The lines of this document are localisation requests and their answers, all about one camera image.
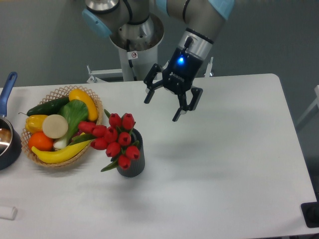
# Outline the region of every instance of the tulip bouquet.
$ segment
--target tulip bouquet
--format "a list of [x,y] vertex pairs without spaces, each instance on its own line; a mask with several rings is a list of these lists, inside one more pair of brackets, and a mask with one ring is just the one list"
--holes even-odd
[[104,112],[109,119],[110,126],[106,127],[105,125],[82,121],[78,128],[85,134],[74,137],[74,143],[79,140],[83,141],[83,138],[89,138],[93,139],[90,144],[92,148],[105,150],[106,155],[111,158],[111,163],[101,172],[118,167],[122,170],[128,170],[131,162],[139,160],[141,155],[140,141],[136,137],[137,130],[134,129],[136,122],[132,114],[126,113],[120,117],[118,114],[110,114],[107,110],[104,110]]

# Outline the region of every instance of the blue led light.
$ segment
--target blue led light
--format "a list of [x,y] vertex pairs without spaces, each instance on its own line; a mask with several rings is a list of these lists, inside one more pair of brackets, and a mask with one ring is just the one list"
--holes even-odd
[[184,58],[183,57],[180,57],[178,60],[177,60],[177,63],[178,63],[178,65],[180,65],[180,66],[182,66],[182,65],[184,65]]

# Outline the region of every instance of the warning sticker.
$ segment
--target warning sticker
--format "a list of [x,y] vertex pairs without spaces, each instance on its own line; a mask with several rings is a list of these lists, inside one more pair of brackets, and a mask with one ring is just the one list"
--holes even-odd
[[134,60],[138,58],[138,52],[137,51],[131,51],[128,52],[128,59],[129,60]]

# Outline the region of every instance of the flower pot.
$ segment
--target flower pot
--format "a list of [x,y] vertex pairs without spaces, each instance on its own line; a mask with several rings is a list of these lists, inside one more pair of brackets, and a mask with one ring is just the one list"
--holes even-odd
[[132,142],[135,142],[136,140],[140,142],[138,146],[138,149],[140,151],[140,158],[138,160],[131,160],[131,165],[128,169],[124,170],[121,167],[117,167],[117,170],[121,175],[125,177],[129,177],[129,178],[138,176],[144,170],[144,167],[145,167],[142,136],[140,132],[138,132],[136,129],[133,129],[131,137],[132,137]]

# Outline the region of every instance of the gray floor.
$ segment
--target gray floor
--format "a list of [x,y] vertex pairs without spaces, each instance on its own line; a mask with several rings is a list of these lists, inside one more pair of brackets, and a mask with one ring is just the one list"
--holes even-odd
[[[16,86],[33,86],[85,83],[87,64],[91,70],[119,68],[114,46],[92,34],[81,18],[84,6],[84,0],[0,0],[0,87],[10,71],[19,74]],[[185,25],[155,13],[165,26],[159,46],[164,64]],[[319,85],[319,1],[237,0],[210,56],[215,76],[278,75],[297,120]],[[319,115],[298,137],[311,177],[319,182]]]

